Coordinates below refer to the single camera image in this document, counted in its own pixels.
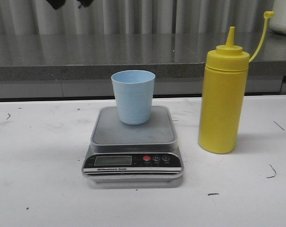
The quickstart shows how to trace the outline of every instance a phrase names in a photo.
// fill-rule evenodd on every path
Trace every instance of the white tabletop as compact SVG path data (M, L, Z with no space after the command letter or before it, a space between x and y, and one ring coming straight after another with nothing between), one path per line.
M91 132L113 100L0 103L0 227L286 227L286 96L246 97L225 155L198 146L200 102L153 100L170 109L185 167L169 189L88 186Z

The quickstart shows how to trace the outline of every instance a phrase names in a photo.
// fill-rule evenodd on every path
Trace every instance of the gray countertop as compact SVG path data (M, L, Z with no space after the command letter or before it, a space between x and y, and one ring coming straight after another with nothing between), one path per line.
M260 36L237 33L235 44L253 54ZM108 83L115 72L138 69L154 72L156 82L189 80L196 88L186 93L200 94L207 52L225 39L226 34L0 35L0 84ZM250 63L247 92L277 92L284 76L286 36L269 32Z

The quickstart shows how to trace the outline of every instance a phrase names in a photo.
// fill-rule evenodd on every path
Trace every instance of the white container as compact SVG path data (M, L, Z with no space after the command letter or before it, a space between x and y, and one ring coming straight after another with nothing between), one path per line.
M270 20L270 29L286 34L286 0L275 0L272 11L275 16Z

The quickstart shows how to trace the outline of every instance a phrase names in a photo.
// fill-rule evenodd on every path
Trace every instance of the plastic cup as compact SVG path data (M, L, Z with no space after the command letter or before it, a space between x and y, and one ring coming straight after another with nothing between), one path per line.
M155 74L127 70L113 74L111 80L120 120L125 124L143 124L150 118Z

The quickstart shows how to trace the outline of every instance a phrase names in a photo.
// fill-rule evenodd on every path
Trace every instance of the digital kitchen scale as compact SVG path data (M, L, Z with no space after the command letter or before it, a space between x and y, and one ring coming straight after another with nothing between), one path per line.
M168 108L152 106L140 125L121 122L116 106L101 109L82 173L101 188L178 186L183 163Z

